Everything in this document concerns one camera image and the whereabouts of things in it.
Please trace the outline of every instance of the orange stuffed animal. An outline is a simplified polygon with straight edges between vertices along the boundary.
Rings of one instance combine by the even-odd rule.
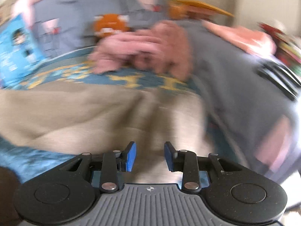
[[[106,37],[123,31],[128,31],[128,16],[105,14],[95,17],[94,31],[97,37]]]

